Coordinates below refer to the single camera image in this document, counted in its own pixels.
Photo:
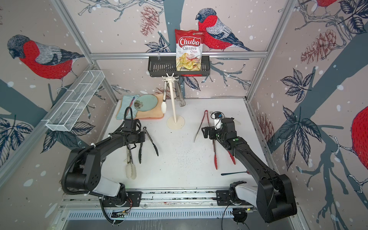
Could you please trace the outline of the black steel tongs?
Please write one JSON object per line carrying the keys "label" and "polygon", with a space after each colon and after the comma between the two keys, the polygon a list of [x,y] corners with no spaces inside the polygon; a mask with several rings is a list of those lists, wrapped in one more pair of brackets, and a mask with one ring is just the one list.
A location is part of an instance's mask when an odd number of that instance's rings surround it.
{"label": "black steel tongs", "polygon": [[[148,131],[147,131],[147,128],[146,128],[146,127],[144,127],[144,128],[143,128],[143,132],[148,136],[148,138],[149,138],[150,142],[152,143],[152,145],[153,145],[153,147],[154,147],[154,149],[155,149],[156,155],[157,155],[157,156],[159,156],[158,148],[157,148],[157,146],[155,145],[155,143],[153,142],[153,140],[152,140],[152,138],[151,138],[150,134],[148,133]],[[139,149],[139,154],[138,154],[138,159],[139,159],[139,163],[140,163],[140,164],[141,164],[141,162],[142,162],[142,147],[143,147],[143,143],[141,143],[141,144],[140,144],[140,149]]]}

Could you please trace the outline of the all steel slotted tongs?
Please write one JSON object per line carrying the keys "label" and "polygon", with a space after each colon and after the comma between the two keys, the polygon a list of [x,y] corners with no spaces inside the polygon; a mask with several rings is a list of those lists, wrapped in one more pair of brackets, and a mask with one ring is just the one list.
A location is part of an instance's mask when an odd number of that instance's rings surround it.
{"label": "all steel slotted tongs", "polygon": [[175,89],[176,89],[176,99],[177,99],[177,101],[180,102],[180,106],[181,107],[186,106],[186,102],[184,100],[183,93],[182,93],[179,81],[175,81]]}

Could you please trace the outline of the white small tongs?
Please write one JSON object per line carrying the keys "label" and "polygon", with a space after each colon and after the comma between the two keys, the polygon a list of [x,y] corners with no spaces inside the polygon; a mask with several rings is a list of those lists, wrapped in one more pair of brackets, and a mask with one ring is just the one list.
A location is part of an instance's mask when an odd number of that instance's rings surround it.
{"label": "white small tongs", "polygon": [[166,89],[167,89],[167,81],[164,81],[164,85],[163,85],[163,102],[161,104],[161,110],[162,113],[165,114],[166,110],[167,110],[167,105],[166,105]]}

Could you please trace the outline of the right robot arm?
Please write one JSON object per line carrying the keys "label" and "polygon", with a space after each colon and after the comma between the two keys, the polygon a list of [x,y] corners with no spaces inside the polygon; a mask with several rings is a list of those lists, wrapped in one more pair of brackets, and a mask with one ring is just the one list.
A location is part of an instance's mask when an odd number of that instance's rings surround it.
{"label": "right robot arm", "polygon": [[296,215],[297,205],[291,180],[260,160],[245,139],[237,135],[232,118],[223,118],[220,123],[220,128],[203,127],[201,131],[204,138],[218,141],[257,182],[257,186],[250,186],[245,181],[232,183],[229,188],[231,202],[251,204],[266,223]]}

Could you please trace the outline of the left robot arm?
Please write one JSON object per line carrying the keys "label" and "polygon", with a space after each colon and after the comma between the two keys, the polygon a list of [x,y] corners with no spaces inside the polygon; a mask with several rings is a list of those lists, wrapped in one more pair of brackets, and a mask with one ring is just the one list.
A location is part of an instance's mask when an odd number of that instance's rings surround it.
{"label": "left robot arm", "polygon": [[142,125],[138,119],[128,119],[127,113],[132,113],[129,106],[125,110],[122,124],[107,138],[92,143],[86,148],[77,148],[71,151],[64,173],[61,178],[61,187],[67,195],[89,194],[100,198],[106,197],[124,204],[127,201],[125,185],[114,182],[101,175],[102,161],[115,150],[132,144],[145,141],[145,134],[141,131]]}

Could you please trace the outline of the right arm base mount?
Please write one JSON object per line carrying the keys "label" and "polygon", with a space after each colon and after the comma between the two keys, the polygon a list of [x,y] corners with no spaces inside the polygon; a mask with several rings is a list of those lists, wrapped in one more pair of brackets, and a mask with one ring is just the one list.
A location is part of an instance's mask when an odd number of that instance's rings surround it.
{"label": "right arm base mount", "polygon": [[227,206],[231,204],[235,206],[253,206],[251,203],[238,198],[234,192],[230,192],[229,190],[217,190],[214,200],[217,202],[218,206]]}

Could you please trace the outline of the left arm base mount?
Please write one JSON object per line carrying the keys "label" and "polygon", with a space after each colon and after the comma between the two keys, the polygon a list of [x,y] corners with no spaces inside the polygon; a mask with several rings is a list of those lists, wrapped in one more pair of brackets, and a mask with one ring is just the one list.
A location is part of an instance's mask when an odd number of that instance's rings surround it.
{"label": "left arm base mount", "polygon": [[104,208],[135,208],[140,206],[141,197],[141,191],[121,192],[117,197],[105,196],[102,204]]}

